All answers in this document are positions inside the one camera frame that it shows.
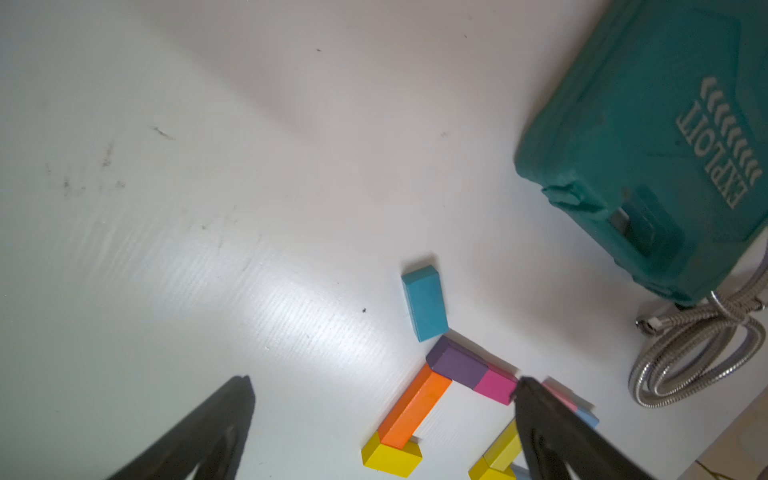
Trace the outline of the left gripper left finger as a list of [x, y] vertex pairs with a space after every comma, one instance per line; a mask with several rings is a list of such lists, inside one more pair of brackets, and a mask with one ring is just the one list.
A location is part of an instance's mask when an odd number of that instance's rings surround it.
[[255, 410], [247, 376], [234, 376], [113, 479], [233, 479]]

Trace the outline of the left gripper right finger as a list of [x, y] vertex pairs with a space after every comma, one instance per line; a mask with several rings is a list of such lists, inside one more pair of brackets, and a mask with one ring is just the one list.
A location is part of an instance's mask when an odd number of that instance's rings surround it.
[[516, 390], [515, 420], [533, 479], [648, 479], [533, 377]]

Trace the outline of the light blue block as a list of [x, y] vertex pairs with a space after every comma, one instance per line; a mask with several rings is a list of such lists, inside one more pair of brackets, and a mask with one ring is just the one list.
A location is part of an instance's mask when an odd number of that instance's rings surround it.
[[575, 411], [575, 414], [578, 418], [580, 418], [593, 429], [595, 429], [599, 424], [599, 419], [589, 410], [578, 407]]
[[510, 469], [514, 472], [517, 480], [531, 480], [530, 473], [527, 469], [515, 464], [512, 464]]

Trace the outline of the pink block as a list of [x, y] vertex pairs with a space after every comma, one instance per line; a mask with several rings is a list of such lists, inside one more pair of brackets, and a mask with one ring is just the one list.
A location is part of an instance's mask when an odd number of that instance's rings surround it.
[[550, 384], [543, 383], [542, 386], [549, 393], [551, 393], [556, 399], [558, 399], [563, 405], [565, 405], [570, 411], [576, 412], [578, 410], [578, 406], [571, 400], [571, 398], [568, 395], [552, 387]]

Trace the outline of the long yellow-green block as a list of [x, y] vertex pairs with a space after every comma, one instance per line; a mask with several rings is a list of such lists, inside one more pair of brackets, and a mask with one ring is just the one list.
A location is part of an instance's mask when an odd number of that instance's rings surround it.
[[506, 470], [522, 453], [517, 421], [513, 419], [501, 432], [483, 455], [488, 466], [494, 470]]

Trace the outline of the magenta block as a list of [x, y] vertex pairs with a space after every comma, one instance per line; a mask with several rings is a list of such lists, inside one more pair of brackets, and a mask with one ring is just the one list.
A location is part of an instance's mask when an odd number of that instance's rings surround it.
[[510, 405], [515, 397], [518, 378], [503, 369], [489, 365], [473, 391], [503, 405]]

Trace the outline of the purple block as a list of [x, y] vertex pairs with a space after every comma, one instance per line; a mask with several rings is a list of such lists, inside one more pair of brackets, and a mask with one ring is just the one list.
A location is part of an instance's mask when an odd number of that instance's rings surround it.
[[426, 361], [434, 372], [470, 389], [475, 389], [489, 370], [481, 357], [447, 336], [440, 337]]

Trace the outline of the orange long block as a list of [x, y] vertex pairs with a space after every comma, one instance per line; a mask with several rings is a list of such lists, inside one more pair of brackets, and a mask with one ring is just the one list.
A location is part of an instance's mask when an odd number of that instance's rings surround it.
[[380, 441], [403, 449], [451, 384], [451, 379], [424, 364], [378, 427]]

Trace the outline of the short yellow block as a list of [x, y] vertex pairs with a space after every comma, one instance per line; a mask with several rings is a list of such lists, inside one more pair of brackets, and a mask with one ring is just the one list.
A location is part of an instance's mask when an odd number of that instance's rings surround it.
[[468, 471], [471, 480], [516, 480], [517, 477], [511, 468], [497, 470], [492, 468], [484, 458], [480, 458]]

